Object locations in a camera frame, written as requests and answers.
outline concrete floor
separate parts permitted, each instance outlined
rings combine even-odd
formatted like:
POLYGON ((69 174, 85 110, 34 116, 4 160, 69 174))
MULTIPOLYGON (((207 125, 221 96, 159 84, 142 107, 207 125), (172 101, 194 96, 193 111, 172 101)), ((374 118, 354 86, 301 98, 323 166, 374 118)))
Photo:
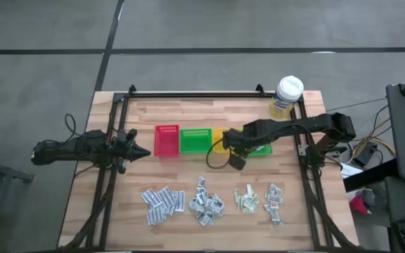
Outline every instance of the concrete floor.
MULTIPOLYGON (((117 0, 0 0, 0 49, 104 48, 117 0)), ((405 0, 131 0, 114 48, 405 47, 405 0)), ((0 56, 0 164, 35 174, 14 183, 0 218, 0 252, 56 246, 74 162, 36 167, 32 147, 65 139, 64 114, 83 131, 100 55, 0 56)), ((323 93, 326 108, 385 96, 405 83, 405 53, 111 56, 102 89, 273 89, 293 74, 323 93)), ((365 136, 385 101, 339 110, 365 136)), ((381 115, 384 120, 388 114, 381 115)), ((382 139, 392 144, 392 134, 382 139)), ((383 227, 356 219, 361 244, 385 249, 383 227)))

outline butcher block tabletop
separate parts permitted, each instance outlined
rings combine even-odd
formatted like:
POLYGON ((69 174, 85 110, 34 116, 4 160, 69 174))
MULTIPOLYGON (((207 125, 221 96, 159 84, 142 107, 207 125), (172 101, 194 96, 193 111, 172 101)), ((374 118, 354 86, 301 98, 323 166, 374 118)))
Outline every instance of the butcher block tabletop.
MULTIPOLYGON (((96 92, 91 106, 87 131, 106 131, 114 92, 96 92)), ((227 166, 210 169, 205 154, 179 154, 178 157, 154 157, 155 126, 179 125, 180 129, 241 127, 256 119, 268 119, 271 98, 130 98, 125 130, 137 129, 136 142, 152 154, 126 165, 118 174, 112 203, 105 250, 286 250, 313 249, 307 208, 292 136, 273 142, 272 154, 249 157, 242 171, 227 166), (209 195, 216 193, 224 201, 224 215, 215 225, 201 226, 188 209, 195 197, 198 177, 206 180, 209 195), (283 203, 278 210, 282 225, 272 224, 263 204, 270 183, 283 190, 283 203), (233 190, 241 194, 250 184, 259 196, 256 214, 237 209, 233 190), (185 190, 185 212, 175 212, 164 223, 149 226, 141 194, 148 189, 185 190)), ((325 112, 320 91, 305 91, 307 116, 325 112)), ((118 126, 121 104, 117 110, 118 126)), ((313 134, 315 141, 323 134, 313 134)), ((79 162, 77 171, 91 164, 79 162)), ((322 168, 321 182, 329 215, 347 238, 358 245, 340 169, 334 164, 322 168)), ((90 169, 72 183, 59 245, 65 245, 88 219, 98 169, 90 169)), ((321 220, 317 219, 322 240, 321 220)), ((101 221, 97 223, 98 242, 101 221)))

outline red object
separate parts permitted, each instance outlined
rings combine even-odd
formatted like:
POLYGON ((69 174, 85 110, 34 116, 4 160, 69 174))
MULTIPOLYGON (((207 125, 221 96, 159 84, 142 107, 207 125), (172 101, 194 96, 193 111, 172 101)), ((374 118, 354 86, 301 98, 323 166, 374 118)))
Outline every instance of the red object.
POLYGON ((179 155, 179 126, 155 126, 154 156, 176 157, 179 155))
POLYGON ((351 202, 349 202, 349 206, 351 209, 354 211, 358 211, 361 214, 368 215, 368 212, 366 211, 366 207, 364 205, 364 200, 362 200, 362 196, 357 195, 354 197, 351 202))

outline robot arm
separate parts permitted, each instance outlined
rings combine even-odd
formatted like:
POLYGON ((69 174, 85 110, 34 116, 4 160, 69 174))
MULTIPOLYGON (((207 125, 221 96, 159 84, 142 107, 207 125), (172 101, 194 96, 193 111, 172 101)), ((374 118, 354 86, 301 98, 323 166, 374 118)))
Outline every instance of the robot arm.
POLYGON ((270 144, 279 137, 295 134, 310 134, 323 132, 326 134, 314 148, 317 155, 324 155, 327 149, 339 142, 349 142, 356 137, 351 118, 340 113, 322 114, 317 117, 294 119, 276 122, 271 119, 258 119, 243 126, 242 131, 229 129, 223 133, 223 147, 232 149, 229 164, 236 169, 243 169, 245 160, 252 151, 261 145, 270 144))
POLYGON ((31 161, 35 165, 50 164, 55 161, 90 161, 99 167, 118 166, 124 173, 124 163, 150 155, 148 150, 135 142, 137 131, 128 134, 119 131, 117 137, 107 141, 101 130, 92 130, 65 142, 42 141, 32 152, 31 161))

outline green basket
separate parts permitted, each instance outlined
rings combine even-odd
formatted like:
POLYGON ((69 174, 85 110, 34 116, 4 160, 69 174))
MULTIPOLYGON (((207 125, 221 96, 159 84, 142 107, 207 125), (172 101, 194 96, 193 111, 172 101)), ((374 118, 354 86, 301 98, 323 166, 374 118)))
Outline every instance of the green basket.
POLYGON ((272 153, 273 148, 271 147, 271 145, 266 144, 261 150, 250 153, 250 156, 263 156, 263 155, 270 155, 272 153))
POLYGON ((207 153, 212 146, 211 129, 182 129, 179 138, 181 153, 207 153))

